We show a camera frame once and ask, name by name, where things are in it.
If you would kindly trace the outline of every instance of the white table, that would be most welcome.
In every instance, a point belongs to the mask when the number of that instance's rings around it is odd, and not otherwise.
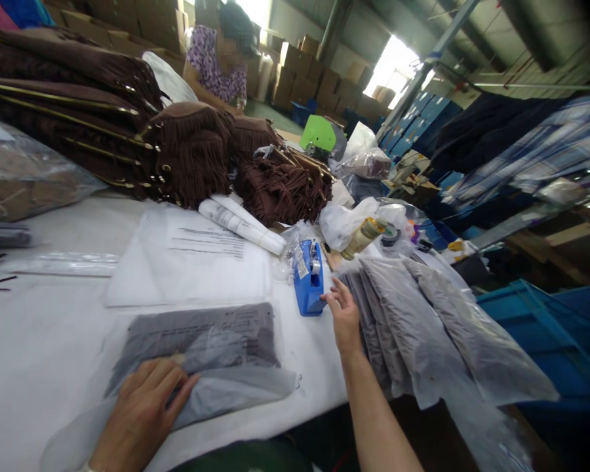
[[[41,236],[34,252],[122,255],[146,208],[114,195],[91,197],[27,223]],[[324,263],[325,284],[330,270]],[[47,441],[89,406],[84,401],[102,341],[118,316],[101,301],[109,279],[19,275],[0,292],[0,471],[36,471]],[[175,465],[244,439],[265,439],[347,401],[332,317],[300,316],[292,286],[274,283],[271,302],[284,336],[283,366],[301,374],[286,399],[191,425],[171,434],[148,468]],[[166,310],[187,306],[167,307]],[[134,309],[156,313],[161,308]]]

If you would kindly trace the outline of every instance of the hand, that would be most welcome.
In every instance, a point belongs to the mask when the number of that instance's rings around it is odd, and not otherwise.
[[[164,440],[199,375],[188,378],[170,359],[154,359],[126,378],[94,454],[89,461],[96,472],[142,472]],[[170,394],[181,389],[166,408]]]
[[[359,309],[349,289],[339,279],[332,280],[336,286],[330,287],[330,293],[323,294],[321,299],[328,302],[332,311],[336,345],[341,356],[362,352]]]

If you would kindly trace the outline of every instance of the green object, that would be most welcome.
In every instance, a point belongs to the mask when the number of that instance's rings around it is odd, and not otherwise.
[[[347,138],[343,129],[322,116],[310,115],[300,140],[302,149],[308,144],[321,148],[330,153],[330,158],[340,161],[345,153]]]

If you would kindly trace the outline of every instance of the plaid shirt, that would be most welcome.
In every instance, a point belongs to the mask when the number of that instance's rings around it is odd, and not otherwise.
[[[590,168],[590,96],[576,98],[509,149],[466,175],[444,194],[458,209],[491,199],[511,184],[524,192]]]

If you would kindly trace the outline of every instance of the floor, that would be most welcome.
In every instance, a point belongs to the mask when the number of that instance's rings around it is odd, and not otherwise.
[[[254,118],[266,118],[273,121],[273,128],[301,136],[304,129],[297,125],[289,116],[273,109],[269,104],[249,100],[245,107],[245,115]]]

